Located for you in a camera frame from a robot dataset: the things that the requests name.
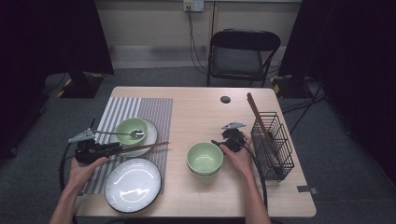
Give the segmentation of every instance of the hand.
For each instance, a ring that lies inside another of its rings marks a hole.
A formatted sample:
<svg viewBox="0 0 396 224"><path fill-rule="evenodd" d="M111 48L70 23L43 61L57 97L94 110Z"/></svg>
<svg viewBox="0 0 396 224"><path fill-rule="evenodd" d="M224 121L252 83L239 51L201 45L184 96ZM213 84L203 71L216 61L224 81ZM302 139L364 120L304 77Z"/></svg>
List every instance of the hand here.
<svg viewBox="0 0 396 224"><path fill-rule="evenodd" d="M76 160L76 158L73 158L71 161L70 175L69 175L69 181L67 182L67 185L68 186L72 185L75 190L80 192L81 190L83 190L87 181L92 177L93 172L96 169L96 167L99 167L106 161L107 161L107 158L102 157L89 165L84 165L84 164L79 163Z"/></svg>
<svg viewBox="0 0 396 224"><path fill-rule="evenodd" d="M251 144L251 138L243 133L246 146ZM246 172L252 173L251 169L251 157L245 148L242 148L238 152L232 152L228 147L224 145L219 146L221 150L230 158L233 166L241 173L246 174Z"/></svg>

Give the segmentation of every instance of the electrical outlet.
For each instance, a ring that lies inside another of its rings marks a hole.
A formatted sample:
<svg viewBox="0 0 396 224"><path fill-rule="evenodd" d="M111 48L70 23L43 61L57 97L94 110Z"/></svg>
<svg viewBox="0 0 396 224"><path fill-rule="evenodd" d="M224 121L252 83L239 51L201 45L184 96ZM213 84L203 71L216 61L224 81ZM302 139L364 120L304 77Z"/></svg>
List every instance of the electrical outlet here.
<svg viewBox="0 0 396 224"><path fill-rule="evenodd" d="M204 0L183 0L183 10L193 12L204 11Z"/></svg>

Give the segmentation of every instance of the black wire basket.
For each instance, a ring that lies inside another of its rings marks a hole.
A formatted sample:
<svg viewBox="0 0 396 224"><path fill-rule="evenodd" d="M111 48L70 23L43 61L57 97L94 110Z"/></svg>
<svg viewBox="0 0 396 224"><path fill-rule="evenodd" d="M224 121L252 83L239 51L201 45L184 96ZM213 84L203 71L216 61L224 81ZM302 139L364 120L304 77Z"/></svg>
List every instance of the black wire basket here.
<svg viewBox="0 0 396 224"><path fill-rule="evenodd" d="M258 164L265 179L282 181L294 167L288 135L276 112L260 112L260 116L268 134L255 120L251 138Z"/></svg>

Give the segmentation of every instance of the forearm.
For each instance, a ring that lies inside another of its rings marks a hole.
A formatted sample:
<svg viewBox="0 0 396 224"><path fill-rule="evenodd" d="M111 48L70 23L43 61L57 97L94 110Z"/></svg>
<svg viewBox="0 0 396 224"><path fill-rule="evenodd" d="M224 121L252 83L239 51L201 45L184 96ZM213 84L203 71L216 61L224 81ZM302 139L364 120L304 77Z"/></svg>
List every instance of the forearm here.
<svg viewBox="0 0 396 224"><path fill-rule="evenodd" d="M67 186L62 192L61 198L50 219L50 224L70 224L76 209L78 191Z"/></svg>
<svg viewBox="0 0 396 224"><path fill-rule="evenodd" d="M244 172L242 180L245 189L246 224L271 224L253 173Z"/></svg>

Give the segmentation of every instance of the chair backrest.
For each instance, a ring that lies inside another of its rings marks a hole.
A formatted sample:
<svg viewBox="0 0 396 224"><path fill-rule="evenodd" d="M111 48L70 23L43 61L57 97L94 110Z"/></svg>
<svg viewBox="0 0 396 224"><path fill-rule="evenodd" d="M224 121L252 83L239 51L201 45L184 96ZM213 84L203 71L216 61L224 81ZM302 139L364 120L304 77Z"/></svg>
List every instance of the chair backrest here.
<svg viewBox="0 0 396 224"><path fill-rule="evenodd" d="M210 39L210 47L227 49L254 49L275 53L280 46L277 35L267 31L227 29L215 33Z"/></svg>

